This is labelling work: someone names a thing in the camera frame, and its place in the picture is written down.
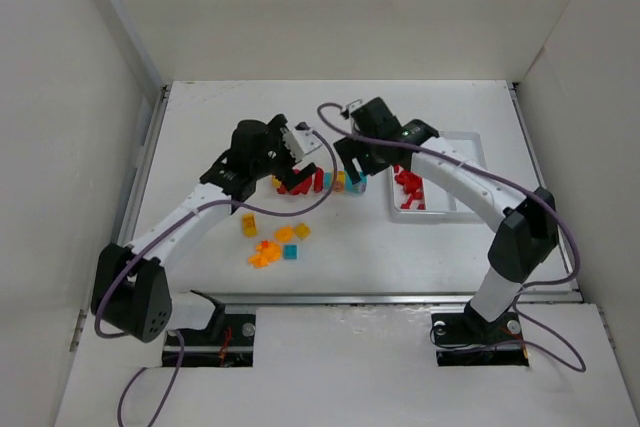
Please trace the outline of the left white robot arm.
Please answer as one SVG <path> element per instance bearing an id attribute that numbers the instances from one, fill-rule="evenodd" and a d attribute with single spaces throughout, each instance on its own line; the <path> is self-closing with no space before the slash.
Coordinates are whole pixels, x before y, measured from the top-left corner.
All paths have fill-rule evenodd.
<path id="1" fill-rule="evenodd" d="M 316 172 L 306 158 L 322 140 L 284 115 L 240 121 L 229 147 L 200 176 L 186 199 L 145 234 L 100 253 L 91 298 L 94 330 L 104 339 L 130 336 L 149 343 L 164 331 L 212 334 L 222 305 L 190 288 L 171 290 L 169 273 L 204 236 L 247 208 L 258 181 L 274 176 L 293 189 Z"/>

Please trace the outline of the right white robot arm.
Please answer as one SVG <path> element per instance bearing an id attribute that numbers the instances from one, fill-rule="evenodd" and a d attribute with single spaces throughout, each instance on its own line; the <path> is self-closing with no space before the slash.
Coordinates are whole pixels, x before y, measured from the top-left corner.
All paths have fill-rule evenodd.
<path id="1" fill-rule="evenodd" d="M 527 195 L 479 167 L 425 122 L 401 124 L 381 98 L 340 110 L 350 133 L 334 148 L 352 181 L 399 166 L 470 208 L 493 232 L 489 270 L 465 311 L 479 325 L 496 322 L 533 270 L 559 243 L 553 195 Z"/>

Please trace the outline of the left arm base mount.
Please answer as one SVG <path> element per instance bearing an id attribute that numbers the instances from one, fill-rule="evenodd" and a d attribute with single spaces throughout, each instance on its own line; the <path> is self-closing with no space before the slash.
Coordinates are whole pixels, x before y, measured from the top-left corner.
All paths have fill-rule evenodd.
<path id="1" fill-rule="evenodd" d="M 256 310 L 228 306 L 198 291 L 172 296 L 169 329 L 180 339 L 166 334 L 161 365 L 184 368 L 249 368 L 253 365 Z"/>

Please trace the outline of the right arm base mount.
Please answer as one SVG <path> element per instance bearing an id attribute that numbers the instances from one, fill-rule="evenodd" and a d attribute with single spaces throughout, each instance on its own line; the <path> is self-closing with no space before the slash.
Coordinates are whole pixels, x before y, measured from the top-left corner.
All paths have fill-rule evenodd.
<path id="1" fill-rule="evenodd" d="M 439 367 L 529 366 L 522 327 L 513 312 L 480 330 L 472 328 L 463 313 L 434 313 L 429 336 Z"/>

